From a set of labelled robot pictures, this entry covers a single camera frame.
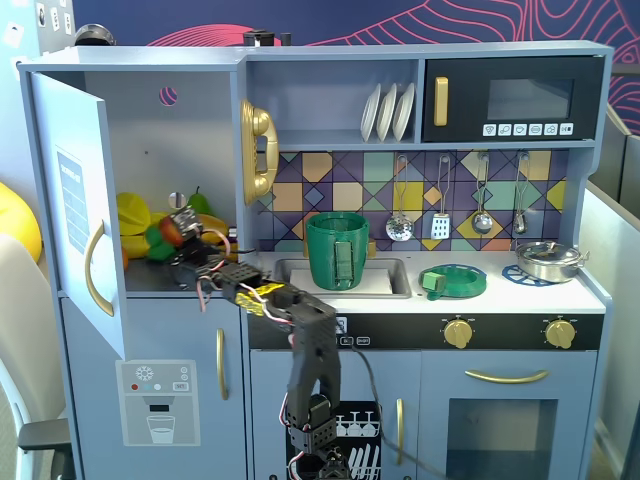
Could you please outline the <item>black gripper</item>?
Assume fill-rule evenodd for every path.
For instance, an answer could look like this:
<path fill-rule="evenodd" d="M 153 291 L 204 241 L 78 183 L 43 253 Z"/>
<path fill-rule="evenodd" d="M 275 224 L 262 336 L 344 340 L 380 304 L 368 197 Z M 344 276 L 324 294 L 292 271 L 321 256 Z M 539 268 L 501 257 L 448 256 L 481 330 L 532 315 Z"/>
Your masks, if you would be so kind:
<path fill-rule="evenodd" d="M 186 206 L 172 214 L 172 226 L 179 234 L 176 252 L 168 260 L 170 267 L 184 267 L 194 273 L 213 273 L 223 265 L 223 231 L 207 228 L 192 207 Z"/>

